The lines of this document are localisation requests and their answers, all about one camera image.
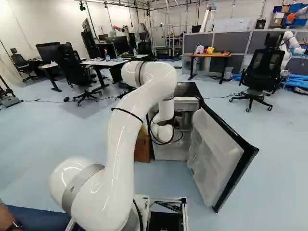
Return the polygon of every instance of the white robotic arm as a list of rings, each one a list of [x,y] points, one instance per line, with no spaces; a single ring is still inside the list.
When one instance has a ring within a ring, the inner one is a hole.
[[[85,158],[70,158],[49,179],[54,200],[87,231],[120,231],[125,226],[133,206],[134,148],[141,121],[157,103],[162,111],[154,123],[173,116],[172,101],[162,100],[176,87],[174,67],[133,61],[123,66],[122,77],[137,89],[123,97],[111,115],[106,168]]]
[[[282,65],[281,65],[282,71],[285,69],[288,62],[292,58],[292,54],[288,51],[287,46],[285,45],[287,41],[290,42],[290,45],[294,48],[295,53],[304,54],[306,52],[306,49],[301,48],[294,34],[291,31],[286,31],[283,35],[282,42],[279,46],[279,49],[284,51],[284,57],[283,57]]]

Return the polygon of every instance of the cubicle partition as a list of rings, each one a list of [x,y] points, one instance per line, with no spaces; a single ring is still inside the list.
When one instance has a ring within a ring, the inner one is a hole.
[[[196,47],[211,46],[217,51],[231,51],[232,57],[228,59],[227,67],[233,67],[233,73],[238,74],[242,68],[245,68],[252,58],[256,49],[264,48],[264,41],[267,33],[272,36],[288,31],[281,30],[249,30],[237,32],[202,32],[184,34],[183,42],[183,59],[182,72],[189,74],[191,67],[191,59],[188,54],[194,52]],[[307,30],[291,29],[295,37],[302,41],[308,38]],[[303,68],[306,64],[305,55],[294,55],[287,68],[293,74],[308,75],[308,68]],[[194,64],[194,73],[198,75],[219,75],[223,68],[222,59],[220,58],[199,58]]]

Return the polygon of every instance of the computer mouse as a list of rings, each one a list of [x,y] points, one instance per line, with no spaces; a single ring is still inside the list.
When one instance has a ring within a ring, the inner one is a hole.
[[[68,102],[69,101],[69,97],[65,97],[64,99],[63,99],[63,102]]]

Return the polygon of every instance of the wristwatch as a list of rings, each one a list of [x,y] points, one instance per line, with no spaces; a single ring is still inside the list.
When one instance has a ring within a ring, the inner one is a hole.
[[[7,228],[6,231],[13,231],[13,230],[23,230],[23,225],[19,221],[13,221],[13,224]]]

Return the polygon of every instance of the blue floor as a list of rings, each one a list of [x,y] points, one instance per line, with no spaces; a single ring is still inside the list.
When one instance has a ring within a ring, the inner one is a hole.
[[[179,72],[179,81],[188,75]],[[238,82],[219,85],[195,80],[204,97],[219,97],[244,90]],[[61,101],[74,96],[65,80],[61,93],[51,91],[48,80],[14,86],[23,100]],[[104,97],[119,95],[116,86]],[[205,100],[232,128],[260,152],[219,214],[205,207],[184,162],[154,161],[135,164],[135,191],[152,197],[186,196],[191,231],[307,230],[308,98],[280,90],[258,103],[250,113],[248,102]],[[75,103],[24,102],[0,111],[0,197],[12,205],[61,211],[52,200],[47,178],[59,162],[85,156],[106,163],[106,132],[114,99]]]

